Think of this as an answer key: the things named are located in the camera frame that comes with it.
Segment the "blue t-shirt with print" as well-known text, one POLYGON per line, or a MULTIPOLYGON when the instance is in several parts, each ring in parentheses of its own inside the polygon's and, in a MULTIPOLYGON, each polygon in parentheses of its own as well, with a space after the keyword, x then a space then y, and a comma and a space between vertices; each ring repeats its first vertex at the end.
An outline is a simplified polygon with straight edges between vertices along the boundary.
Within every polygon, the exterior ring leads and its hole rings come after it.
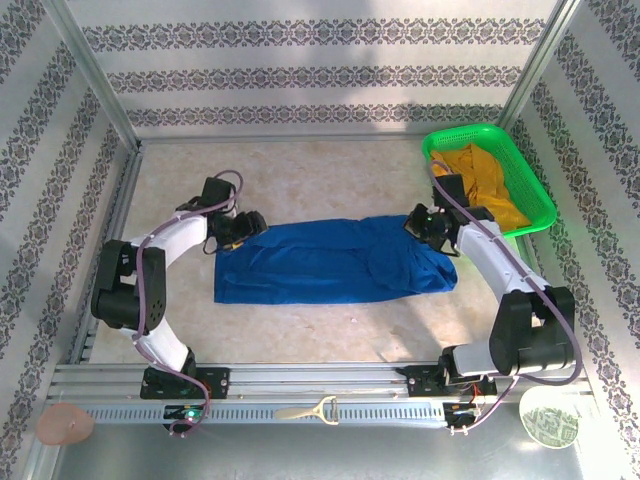
POLYGON ((402 215, 275 225, 216 256, 220 304, 376 303, 446 293, 454 263, 411 237, 402 215))

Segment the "yellow cloth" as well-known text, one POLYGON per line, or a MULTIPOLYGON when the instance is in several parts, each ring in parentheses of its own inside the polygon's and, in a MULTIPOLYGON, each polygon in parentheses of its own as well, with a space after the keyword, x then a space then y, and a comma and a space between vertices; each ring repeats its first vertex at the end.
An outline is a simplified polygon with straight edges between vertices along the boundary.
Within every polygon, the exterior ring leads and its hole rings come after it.
POLYGON ((430 157, 433 161, 446 165, 446 168, 433 168, 436 176, 445 175, 448 171, 462 176, 470 205, 486 207, 503 233, 530 225, 529 219, 511 200, 503 169, 489 152, 475 144, 469 144, 457 150, 432 150, 430 157))

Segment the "green plastic mesh basket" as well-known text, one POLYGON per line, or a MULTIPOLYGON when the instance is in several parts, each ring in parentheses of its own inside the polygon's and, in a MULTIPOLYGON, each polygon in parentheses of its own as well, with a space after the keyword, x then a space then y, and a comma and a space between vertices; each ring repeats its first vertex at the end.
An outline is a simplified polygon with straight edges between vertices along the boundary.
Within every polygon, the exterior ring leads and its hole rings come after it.
POLYGON ((490 124, 472 124, 440 130, 424 138, 422 151, 431 162, 432 150, 457 150, 469 144, 477 145, 498 160, 511 200, 530 221, 528 227, 503 233, 507 238, 537 233, 554 224, 557 218, 555 205, 503 129, 490 124))

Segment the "left control board green light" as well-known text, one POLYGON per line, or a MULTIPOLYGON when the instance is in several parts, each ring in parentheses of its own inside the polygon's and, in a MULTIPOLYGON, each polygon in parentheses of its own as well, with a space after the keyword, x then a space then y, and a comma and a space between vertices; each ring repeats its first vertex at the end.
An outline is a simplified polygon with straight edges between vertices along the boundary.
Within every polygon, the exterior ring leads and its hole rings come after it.
POLYGON ((197 422, 204 414, 205 408, 202 405, 167 405, 164 407, 163 420, 197 422))

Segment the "beige vegetable peeler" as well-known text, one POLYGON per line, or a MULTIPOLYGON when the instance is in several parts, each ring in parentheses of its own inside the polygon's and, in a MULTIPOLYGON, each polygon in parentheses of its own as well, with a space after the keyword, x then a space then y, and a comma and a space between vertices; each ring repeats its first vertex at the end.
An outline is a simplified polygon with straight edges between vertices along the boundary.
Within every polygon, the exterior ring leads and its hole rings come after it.
POLYGON ((316 418, 323 424, 337 426, 340 423, 338 400, 335 395, 323 397, 313 407, 288 407, 274 413, 277 420, 297 420, 302 418, 316 418))

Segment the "right control board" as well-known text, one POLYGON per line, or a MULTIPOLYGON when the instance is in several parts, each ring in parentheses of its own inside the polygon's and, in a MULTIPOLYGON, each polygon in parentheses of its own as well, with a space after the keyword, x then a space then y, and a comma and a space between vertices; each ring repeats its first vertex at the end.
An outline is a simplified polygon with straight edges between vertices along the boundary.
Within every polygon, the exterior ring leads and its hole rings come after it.
POLYGON ((483 407, 477 403, 443 404, 444 417, 449 428, 463 428, 474 424, 482 415, 483 407))

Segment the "green patterned white bowl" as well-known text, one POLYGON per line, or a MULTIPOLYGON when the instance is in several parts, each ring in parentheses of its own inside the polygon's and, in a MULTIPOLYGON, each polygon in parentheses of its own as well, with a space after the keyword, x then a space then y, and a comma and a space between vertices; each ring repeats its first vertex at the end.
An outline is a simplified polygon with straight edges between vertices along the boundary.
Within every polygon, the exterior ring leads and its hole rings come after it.
POLYGON ((568 448, 578 438, 580 415, 561 387, 528 389, 519 402, 519 417, 529 437, 545 448, 568 448))

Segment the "pink plastic cup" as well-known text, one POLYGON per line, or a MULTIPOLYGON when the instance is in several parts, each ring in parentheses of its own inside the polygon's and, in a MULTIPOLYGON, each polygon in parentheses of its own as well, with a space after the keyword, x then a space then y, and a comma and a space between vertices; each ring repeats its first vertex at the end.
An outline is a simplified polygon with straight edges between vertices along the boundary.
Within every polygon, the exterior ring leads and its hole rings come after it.
POLYGON ((86 440, 95 420, 85 410, 69 403, 58 403, 44 410, 36 425, 36 437, 44 445, 62 446, 86 440))

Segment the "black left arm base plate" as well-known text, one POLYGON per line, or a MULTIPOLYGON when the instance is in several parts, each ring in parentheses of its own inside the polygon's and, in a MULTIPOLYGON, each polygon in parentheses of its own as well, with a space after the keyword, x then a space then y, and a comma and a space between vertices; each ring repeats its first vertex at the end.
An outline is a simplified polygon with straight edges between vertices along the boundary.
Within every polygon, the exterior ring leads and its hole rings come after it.
MULTIPOLYGON (((198 367, 196 380, 208 391, 210 399, 226 399, 230 385, 230 370, 221 367, 198 367)), ((203 400, 202 389, 193 382, 173 374, 148 367, 144 370, 140 397, 144 400, 203 400)))

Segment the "aluminium mounting rail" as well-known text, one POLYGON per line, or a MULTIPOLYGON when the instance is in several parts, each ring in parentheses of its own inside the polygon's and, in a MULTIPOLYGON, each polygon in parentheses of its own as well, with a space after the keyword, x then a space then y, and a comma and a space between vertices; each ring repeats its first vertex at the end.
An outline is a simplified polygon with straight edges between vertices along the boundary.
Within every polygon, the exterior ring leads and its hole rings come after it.
MULTIPOLYGON (((311 402, 335 395, 343 402, 391 402, 410 397, 405 378, 395 369, 420 364, 405 363, 326 363, 326 364, 205 364, 201 367, 221 367, 230 370, 230 385, 226 399, 215 402, 290 403, 311 402)), ((144 370, 138 364, 63 365, 55 369, 46 394, 49 404, 109 404, 125 402, 155 402, 195 404, 201 400, 144 400, 140 388, 144 370)), ((486 374, 500 390, 509 379, 498 374, 486 374)), ((493 400, 496 396, 440 397, 443 399, 493 400)))

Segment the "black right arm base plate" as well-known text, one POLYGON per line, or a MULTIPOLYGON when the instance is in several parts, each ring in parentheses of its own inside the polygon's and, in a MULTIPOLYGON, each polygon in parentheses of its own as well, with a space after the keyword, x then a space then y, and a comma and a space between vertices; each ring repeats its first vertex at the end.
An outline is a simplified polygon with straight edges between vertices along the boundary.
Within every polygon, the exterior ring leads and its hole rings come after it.
POLYGON ((460 376, 451 367, 435 364, 408 365, 395 371, 405 378, 410 397, 496 396, 497 387, 486 375, 460 376))

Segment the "aluminium frame post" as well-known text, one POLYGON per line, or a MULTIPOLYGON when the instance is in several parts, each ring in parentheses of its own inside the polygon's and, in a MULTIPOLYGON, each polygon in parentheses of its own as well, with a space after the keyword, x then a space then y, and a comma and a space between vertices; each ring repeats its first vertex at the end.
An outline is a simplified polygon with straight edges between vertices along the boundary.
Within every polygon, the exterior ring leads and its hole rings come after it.
POLYGON ((138 150, 140 140, 67 2, 65 0, 40 1, 118 135, 128 149, 138 150))
POLYGON ((557 0, 539 41, 501 111, 496 123, 498 127, 509 131, 517 121, 582 3, 583 0, 557 0))

